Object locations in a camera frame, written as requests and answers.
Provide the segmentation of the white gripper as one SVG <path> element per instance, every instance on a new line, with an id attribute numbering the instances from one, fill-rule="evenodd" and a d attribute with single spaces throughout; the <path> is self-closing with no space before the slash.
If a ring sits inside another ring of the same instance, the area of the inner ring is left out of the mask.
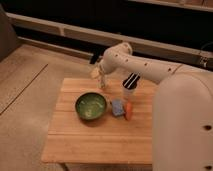
<path id="1" fill-rule="evenodd" d="M 105 80 L 105 73 L 103 69 L 100 66 L 96 66 L 92 72 L 91 72 L 91 77 L 93 79 L 98 79 L 99 82 L 99 88 L 104 89 L 106 88 L 106 80 Z"/>

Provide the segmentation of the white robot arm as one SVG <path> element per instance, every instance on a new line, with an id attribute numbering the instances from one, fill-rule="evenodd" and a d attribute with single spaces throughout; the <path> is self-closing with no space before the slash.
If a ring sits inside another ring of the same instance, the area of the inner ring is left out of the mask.
<path id="1" fill-rule="evenodd" d="M 213 71 L 106 49 L 98 76 L 123 68 L 158 85 L 152 106 L 153 171 L 213 171 Z"/>

